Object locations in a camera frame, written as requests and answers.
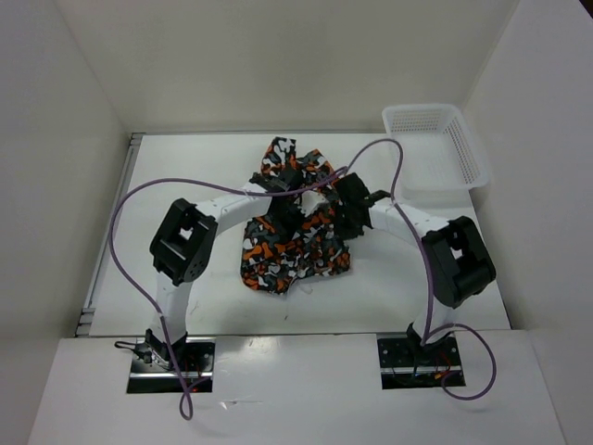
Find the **orange camouflage shorts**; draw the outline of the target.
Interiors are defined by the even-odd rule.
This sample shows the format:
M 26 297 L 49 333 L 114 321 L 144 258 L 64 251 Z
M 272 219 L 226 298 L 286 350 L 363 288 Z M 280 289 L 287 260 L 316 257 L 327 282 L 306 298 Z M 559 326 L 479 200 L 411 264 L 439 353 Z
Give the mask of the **orange camouflage shorts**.
M 265 175 L 300 172 L 303 188 L 321 201 L 305 205 L 305 194 L 294 197 L 305 215 L 291 241 L 274 233 L 268 213 L 246 223 L 240 263 L 243 284 L 253 290 L 282 295 L 291 285 L 311 277 L 331 277 L 349 270 L 349 247 L 334 231 L 335 211 L 342 204 L 334 183 L 335 170 L 317 149 L 297 155 L 297 141 L 275 137 L 262 157 L 259 171 Z

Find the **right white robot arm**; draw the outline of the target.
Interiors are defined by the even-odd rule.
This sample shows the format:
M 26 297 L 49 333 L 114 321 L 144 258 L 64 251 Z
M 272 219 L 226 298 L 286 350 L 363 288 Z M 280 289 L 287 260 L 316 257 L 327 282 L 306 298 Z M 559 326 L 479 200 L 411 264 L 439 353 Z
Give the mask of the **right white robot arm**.
M 482 293 L 497 276 L 496 268 L 474 221 L 428 214 L 394 203 L 383 190 L 370 192 L 357 174 L 334 183 L 342 201 L 336 212 L 337 233 L 345 239 L 368 227 L 416 247 L 427 276 L 426 308 L 406 331 L 408 357 L 429 363 L 452 330 L 453 315 L 465 300 Z

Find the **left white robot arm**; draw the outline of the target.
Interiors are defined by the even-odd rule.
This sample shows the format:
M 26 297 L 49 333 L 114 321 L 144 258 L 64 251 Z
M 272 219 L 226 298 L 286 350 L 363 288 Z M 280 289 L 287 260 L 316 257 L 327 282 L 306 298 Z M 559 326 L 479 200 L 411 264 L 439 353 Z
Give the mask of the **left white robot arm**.
M 302 174 L 290 168 L 272 176 L 255 173 L 242 188 L 210 200 L 172 202 L 149 246 L 157 294 L 150 300 L 156 315 L 145 331 L 147 361 L 167 371 L 182 365 L 190 292 L 208 267 L 217 236 L 267 213 L 284 216 L 304 186 Z

